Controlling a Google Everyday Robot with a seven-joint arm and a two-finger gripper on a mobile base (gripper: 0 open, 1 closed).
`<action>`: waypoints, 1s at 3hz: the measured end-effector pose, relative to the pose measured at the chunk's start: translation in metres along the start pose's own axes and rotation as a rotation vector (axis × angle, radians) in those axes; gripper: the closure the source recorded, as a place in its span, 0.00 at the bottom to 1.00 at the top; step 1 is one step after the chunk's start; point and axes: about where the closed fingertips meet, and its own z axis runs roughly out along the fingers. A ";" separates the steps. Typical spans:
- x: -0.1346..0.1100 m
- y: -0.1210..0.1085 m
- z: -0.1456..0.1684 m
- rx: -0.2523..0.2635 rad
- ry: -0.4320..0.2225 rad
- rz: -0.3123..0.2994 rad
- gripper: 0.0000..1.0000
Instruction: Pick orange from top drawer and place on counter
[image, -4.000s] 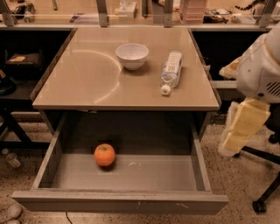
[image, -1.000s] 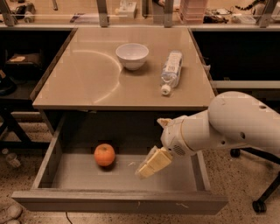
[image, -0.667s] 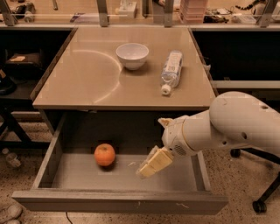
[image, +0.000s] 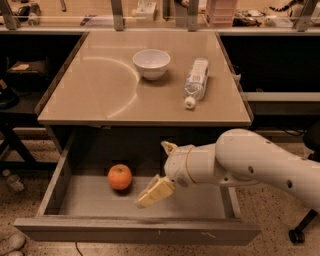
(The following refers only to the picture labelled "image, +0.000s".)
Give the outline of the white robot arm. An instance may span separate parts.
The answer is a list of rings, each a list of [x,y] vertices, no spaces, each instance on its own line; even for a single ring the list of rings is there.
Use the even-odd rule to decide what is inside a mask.
[[[137,197],[140,208],[169,197],[177,186],[214,184],[235,187],[264,183],[320,210],[320,163],[304,160],[244,129],[231,129],[213,144],[161,143],[167,153],[165,175],[155,176]]]

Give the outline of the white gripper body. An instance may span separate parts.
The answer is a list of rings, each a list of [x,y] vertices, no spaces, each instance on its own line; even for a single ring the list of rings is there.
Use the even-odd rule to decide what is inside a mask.
[[[167,155],[167,160],[164,164],[164,172],[175,185],[188,187],[193,184],[193,180],[187,168],[188,155],[192,148],[192,145],[177,146],[170,155]]]

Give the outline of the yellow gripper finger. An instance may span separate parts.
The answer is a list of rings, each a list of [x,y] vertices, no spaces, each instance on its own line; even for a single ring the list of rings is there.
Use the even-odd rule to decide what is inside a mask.
[[[174,190],[175,185],[167,176],[156,175],[138,195],[135,204],[138,208],[150,207],[171,196]]]
[[[176,144],[168,141],[162,141],[161,146],[163,147],[167,155],[170,155],[177,148]]]

